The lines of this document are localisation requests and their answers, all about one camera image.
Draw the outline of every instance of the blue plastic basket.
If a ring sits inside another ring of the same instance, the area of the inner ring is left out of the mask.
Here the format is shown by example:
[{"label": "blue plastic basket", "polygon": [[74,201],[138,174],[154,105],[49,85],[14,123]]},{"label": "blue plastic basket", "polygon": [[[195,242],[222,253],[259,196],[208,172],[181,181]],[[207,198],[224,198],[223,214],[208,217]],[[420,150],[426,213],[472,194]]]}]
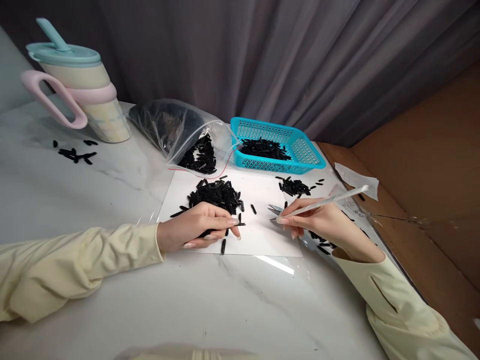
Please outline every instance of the blue plastic basket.
[{"label": "blue plastic basket", "polygon": [[266,157],[246,155],[235,151],[235,165],[241,168],[260,169],[279,173],[305,174],[312,169],[323,169],[327,164],[312,142],[303,131],[294,127],[251,120],[244,117],[233,117],[231,130],[236,137],[242,139],[272,140],[285,146],[291,160],[276,160]]}]

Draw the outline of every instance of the red wire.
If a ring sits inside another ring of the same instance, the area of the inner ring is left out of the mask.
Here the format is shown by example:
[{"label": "red wire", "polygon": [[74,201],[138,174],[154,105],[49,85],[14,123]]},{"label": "red wire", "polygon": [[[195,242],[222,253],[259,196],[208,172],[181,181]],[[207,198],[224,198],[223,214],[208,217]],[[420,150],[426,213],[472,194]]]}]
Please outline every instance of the red wire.
[{"label": "red wire", "polygon": [[[223,168],[223,170],[221,171],[220,175],[218,176],[215,176],[215,177],[206,177],[205,179],[207,180],[212,180],[212,179],[216,179],[218,177],[221,177],[222,174],[224,173],[225,169],[227,168],[227,165],[229,164],[229,161],[230,161],[230,157],[232,156],[232,154],[234,153],[235,150],[238,150],[239,148],[235,148],[231,151],[230,155],[228,156],[228,160],[226,161],[226,164],[225,164],[225,167]],[[176,170],[176,171],[188,171],[188,170],[183,170],[183,169],[172,169],[172,168],[169,168],[168,170]]]}]

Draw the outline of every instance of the cardboard box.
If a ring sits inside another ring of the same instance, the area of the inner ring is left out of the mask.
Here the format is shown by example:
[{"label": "cardboard box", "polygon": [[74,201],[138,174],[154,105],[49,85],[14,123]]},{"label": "cardboard box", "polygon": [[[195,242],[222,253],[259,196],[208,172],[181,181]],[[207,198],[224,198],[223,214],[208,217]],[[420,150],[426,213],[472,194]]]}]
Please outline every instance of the cardboard box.
[{"label": "cardboard box", "polygon": [[425,301],[480,358],[480,62],[330,163],[380,181],[356,202]]}]

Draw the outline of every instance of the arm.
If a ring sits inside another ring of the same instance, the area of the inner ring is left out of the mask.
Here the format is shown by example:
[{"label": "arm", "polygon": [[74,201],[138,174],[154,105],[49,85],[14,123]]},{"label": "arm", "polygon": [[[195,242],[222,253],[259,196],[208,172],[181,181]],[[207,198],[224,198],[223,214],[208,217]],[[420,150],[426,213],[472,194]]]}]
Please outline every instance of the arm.
[{"label": "arm", "polygon": [[89,296],[104,277],[163,261],[157,226],[97,227],[0,247],[0,321],[34,323]]},{"label": "arm", "polygon": [[[296,200],[281,215],[316,201]],[[300,215],[279,222],[294,236],[305,228],[338,246],[332,255],[365,299],[368,321],[390,359],[476,359],[445,319],[335,204]]]},{"label": "arm", "polygon": [[[226,210],[200,203],[160,224],[96,227],[0,246],[0,321],[34,323],[70,299],[89,296],[107,276],[162,262],[166,252],[182,247],[205,248],[227,228],[239,237],[236,224]],[[220,230],[198,238],[207,229]]]}]

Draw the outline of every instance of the white paper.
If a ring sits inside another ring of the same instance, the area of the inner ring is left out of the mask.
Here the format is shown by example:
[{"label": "white paper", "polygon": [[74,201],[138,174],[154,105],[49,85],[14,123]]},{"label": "white paper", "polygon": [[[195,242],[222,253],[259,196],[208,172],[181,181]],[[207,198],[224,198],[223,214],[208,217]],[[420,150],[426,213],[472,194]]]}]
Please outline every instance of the white paper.
[{"label": "white paper", "polygon": [[[224,180],[230,180],[233,188],[241,192],[240,198],[245,207],[241,221],[246,224],[239,228],[241,240],[237,240],[235,235],[229,232],[225,254],[302,257],[299,242],[292,240],[290,233],[283,231],[281,225],[270,221],[276,216],[268,210],[268,205],[283,208],[285,202],[275,173],[270,176],[228,168],[223,175],[228,175]],[[198,177],[187,171],[175,171],[160,210],[159,220],[162,222],[169,220],[170,215],[180,211],[180,205],[188,207],[187,195],[196,190],[199,181]],[[257,215],[253,213],[250,204],[255,207]],[[221,247],[222,241],[219,240],[205,249],[183,251],[220,254]]]},{"label": "white paper", "polygon": [[368,185],[368,190],[365,191],[364,194],[374,200],[379,200],[377,196],[379,180],[376,177],[360,175],[359,173],[349,169],[346,166],[343,166],[342,164],[339,164],[338,162],[335,163],[335,170],[338,171],[344,182],[354,188]]}]

